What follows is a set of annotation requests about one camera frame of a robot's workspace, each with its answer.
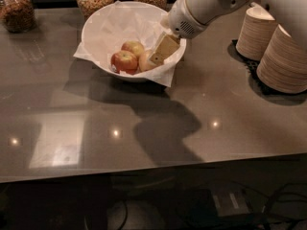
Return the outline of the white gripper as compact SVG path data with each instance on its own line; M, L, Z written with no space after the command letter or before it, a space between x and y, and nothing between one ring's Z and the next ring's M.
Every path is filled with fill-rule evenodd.
M190 12L187 0L177 0L162 16L160 24L172 34L163 32L151 49L148 62L157 66L162 65L179 48L179 37L192 39L206 29Z

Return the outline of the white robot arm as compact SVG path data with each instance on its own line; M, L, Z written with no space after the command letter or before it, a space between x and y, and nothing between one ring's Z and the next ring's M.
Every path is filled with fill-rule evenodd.
M150 61L162 62L177 50L182 38L196 37L212 21L248 2L260 5L296 44L307 49L307 0L177 0L161 20L167 31L155 43Z

